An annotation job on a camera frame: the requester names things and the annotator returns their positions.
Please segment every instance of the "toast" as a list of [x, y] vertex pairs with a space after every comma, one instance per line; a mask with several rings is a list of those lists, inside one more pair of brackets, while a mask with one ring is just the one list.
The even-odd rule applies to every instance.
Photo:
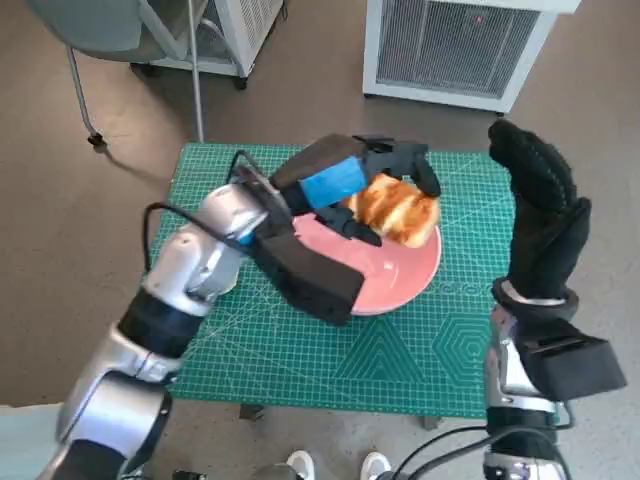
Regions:
[[413, 185], [378, 174], [368, 188], [343, 204], [354, 219], [369, 225], [378, 235], [409, 248], [427, 243], [440, 219], [440, 201]]

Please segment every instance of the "green cutting mat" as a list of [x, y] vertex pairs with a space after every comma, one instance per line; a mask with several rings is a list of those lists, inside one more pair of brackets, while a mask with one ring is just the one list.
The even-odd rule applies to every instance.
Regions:
[[[301, 147], [189, 144], [169, 200], [195, 211], [236, 150], [267, 173]], [[408, 305], [343, 328], [289, 307], [250, 261], [187, 352], [178, 397], [416, 415], [484, 416], [491, 281], [507, 268], [508, 175], [484, 154], [433, 152], [442, 184], [442, 262]], [[165, 213], [154, 254], [182, 221]]]

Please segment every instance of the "white air conditioner unit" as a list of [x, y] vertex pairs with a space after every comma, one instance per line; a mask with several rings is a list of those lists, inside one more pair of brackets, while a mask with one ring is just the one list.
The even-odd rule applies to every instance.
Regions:
[[[236, 77], [236, 87], [246, 88], [256, 56], [283, 9], [283, 2], [286, 0], [209, 0], [203, 18], [213, 27], [201, 24], [196, 32], [200, 71]], [[191, 70], [189, 61], [166, 58], [151, 63]]]
[[580, 0], [368, 0], [365, 96], [508, 112]]

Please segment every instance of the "blue tape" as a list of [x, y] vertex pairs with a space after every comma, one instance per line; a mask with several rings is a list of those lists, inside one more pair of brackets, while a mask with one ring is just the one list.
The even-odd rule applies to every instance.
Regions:
[[300, 181], [304, 196], [314, 210], [350, 197], [366, 186], [362, 163], [353, 156]]
[[237, 240], [240, 245], [244, 245], [245, 247], [248, 247], [253, 243], [253, 232], [249, 232], [246, 235], [241, 236]]

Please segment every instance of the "person's foot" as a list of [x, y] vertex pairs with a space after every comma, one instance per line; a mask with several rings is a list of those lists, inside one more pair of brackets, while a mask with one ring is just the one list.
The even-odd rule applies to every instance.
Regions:
[[371, 452], [362, 462], [360, 480], [375, 480], [384, 472], [391, 471], [391, 464], [387, 457], [378, 452]]
[[316, 467], [308, 452], [298, 450], [289, 455], [287, 465], [293, 468], [303, 480], [316, 480]]

